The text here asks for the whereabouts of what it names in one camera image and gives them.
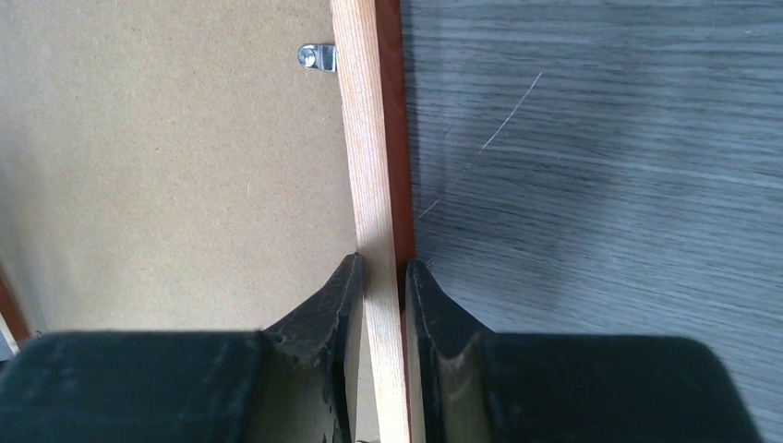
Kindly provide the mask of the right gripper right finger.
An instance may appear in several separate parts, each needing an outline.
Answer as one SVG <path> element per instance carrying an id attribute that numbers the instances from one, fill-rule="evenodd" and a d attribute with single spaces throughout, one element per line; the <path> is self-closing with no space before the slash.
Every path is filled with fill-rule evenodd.
<path id="1" fill-rule="evenodd" d="M 713 351 L 673 336 L 496 332 L 427 266 L 405 278 L 411 401 L 427 442 L 758 442 Z"/>

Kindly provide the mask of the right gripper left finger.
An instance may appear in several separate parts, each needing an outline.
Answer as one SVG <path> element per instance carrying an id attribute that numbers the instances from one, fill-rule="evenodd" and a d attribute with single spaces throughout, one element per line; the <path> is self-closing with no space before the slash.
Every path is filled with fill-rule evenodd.
<path id="1" fill-rule="evenodd" d="M 350 442 L 363 263 L 263 330 L 71 331 L 1 372 L 5 442 Z"/>

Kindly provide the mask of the brown cardboard backing board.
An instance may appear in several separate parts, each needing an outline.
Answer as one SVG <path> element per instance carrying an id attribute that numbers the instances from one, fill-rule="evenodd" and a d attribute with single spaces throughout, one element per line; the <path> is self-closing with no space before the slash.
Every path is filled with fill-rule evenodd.
<path id="1" fill-rule="evenodd" d="M 356 249 L 326 1 L 5 1 L 1 273 L 33 337 L 264 329 Z"/>

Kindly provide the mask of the orange wooden picture frame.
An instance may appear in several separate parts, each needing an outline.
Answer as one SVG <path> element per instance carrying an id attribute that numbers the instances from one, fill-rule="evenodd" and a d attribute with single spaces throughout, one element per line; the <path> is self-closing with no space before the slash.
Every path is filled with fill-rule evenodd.
<path id="1" fill-rule="evenodd" d="M 411 425 L 392 229 L 376 6 L 331 2 L 345 144 L 359 254 L 379 438 L 408 442 Z"/>

